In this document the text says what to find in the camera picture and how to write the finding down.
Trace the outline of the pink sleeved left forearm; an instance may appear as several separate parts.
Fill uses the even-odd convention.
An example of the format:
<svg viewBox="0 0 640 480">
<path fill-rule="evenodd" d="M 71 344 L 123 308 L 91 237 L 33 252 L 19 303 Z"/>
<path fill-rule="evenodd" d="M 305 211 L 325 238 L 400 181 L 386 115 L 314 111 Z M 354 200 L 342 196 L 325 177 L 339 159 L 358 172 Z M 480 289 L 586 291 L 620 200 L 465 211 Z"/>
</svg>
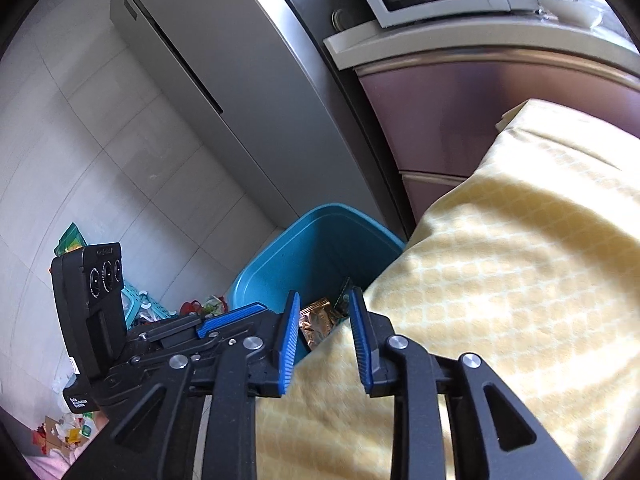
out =
<svg viewBox="0 0 640 480">
<path fill-rule="evenodd" d="M 40 480 L 61 480 L 75 461 L 73 455 L 65 457 L 55 450 L 47 456 L 24 455 L 23 458 L 30 470 Z"/>
</svg>

